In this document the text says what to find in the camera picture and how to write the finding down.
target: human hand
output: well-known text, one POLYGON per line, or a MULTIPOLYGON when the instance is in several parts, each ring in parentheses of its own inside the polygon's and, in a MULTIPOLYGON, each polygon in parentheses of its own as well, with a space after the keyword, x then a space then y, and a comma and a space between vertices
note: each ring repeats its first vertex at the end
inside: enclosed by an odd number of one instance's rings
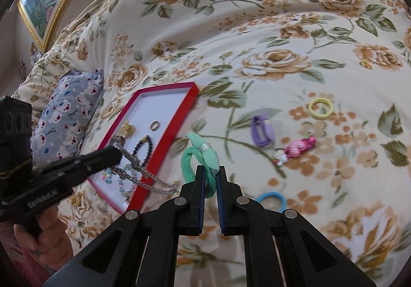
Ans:
POLYGON ((26 229, 20 225, 14 225, 14 235, 22 247, 42 266, 57 271, 71 258, 73 249, 66 234, 66 225, 57 217, 58 207, 47 208, 37 217, 43 232, 36 240, 26 229))

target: mint green hair scrunchie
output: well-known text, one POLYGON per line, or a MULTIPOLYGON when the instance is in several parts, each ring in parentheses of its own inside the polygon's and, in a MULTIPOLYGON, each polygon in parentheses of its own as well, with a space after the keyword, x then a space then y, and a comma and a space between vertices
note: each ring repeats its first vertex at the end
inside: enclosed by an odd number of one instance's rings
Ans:
POLYGON ((205 167, 205 197, 211 198, 216 191, 216 180, 220 169, 217 152, 201 136, 188 134, 192 147, 187 148, 181 157, 181 171, 185 182, 193 182, 196 174, 191 168, 191 157, 194 155, 201 165, 205 167))

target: pillow with bear print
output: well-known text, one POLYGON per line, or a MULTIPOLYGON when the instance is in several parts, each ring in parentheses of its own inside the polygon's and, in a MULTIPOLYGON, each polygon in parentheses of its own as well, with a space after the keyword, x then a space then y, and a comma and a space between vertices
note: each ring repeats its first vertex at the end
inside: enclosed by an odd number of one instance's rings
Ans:
POLYGON ((39 166, 79 153, 84 130, 103 89, 101 70, 70 70, 53 92, 31 137, 33 162, 39 166))

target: dark beaded bracelet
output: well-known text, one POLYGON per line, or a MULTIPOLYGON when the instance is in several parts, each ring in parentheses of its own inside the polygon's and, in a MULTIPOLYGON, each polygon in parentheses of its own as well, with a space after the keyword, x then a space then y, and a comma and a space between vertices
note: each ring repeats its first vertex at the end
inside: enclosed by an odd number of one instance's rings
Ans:
POLYGON ((149 135, 144 136, 136 145, 133 151, 133 155, 136 155, 138 150, 145 144, 148 143, 148 150, 147 154, 145 156, 145 159, 143 160, 143 163, 141 164, 142 167, 145 167, 148 164, 148 161, 151 157, 151 154, 153 152, 153 143, 151 142, 151 137, 149 135))

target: silver chain necklace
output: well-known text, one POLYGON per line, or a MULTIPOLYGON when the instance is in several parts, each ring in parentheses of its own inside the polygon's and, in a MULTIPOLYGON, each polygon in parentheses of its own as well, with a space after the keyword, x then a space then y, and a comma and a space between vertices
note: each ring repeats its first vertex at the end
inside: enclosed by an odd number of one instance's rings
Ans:
POLYGON ((113 174, 117 174, 122 180, 130 180, 137 186, 141 186, 142 188, 145 188, 146 190, 149 190, 151 192, 159 193, 159 194, 173 194, 175 192, 175 189, 177 188, 176 184, 169 184, 168 182, 165 182, 161 180, 160 178, 156 177, 154 174, 152 174, 150 171, 146 170, 141 166, 141 161, 138 159, 137 156, 133 156, 131 153, 129 153, 126 149, 123 148, 124 144, 124 137, 122 136, 114 136, 110 140, 110 145, 115 146, 117 149, 119 149, 122 153, 122 155, 131 163, 131 165, 134 167, 135 170, 140 172, 143 177, 145 178, 152 178, 155 182, 159 183, 160 185, 164 187, 169 187, 169 190, 161 190, 159 188, 156 188, 154 186, 148 185, 139 179, 136 179, 135 177, 129 175, 126 171, 123 169, 117 167, 117 166, 112 166, 110 167, 110 170, 112 171, 113 174))

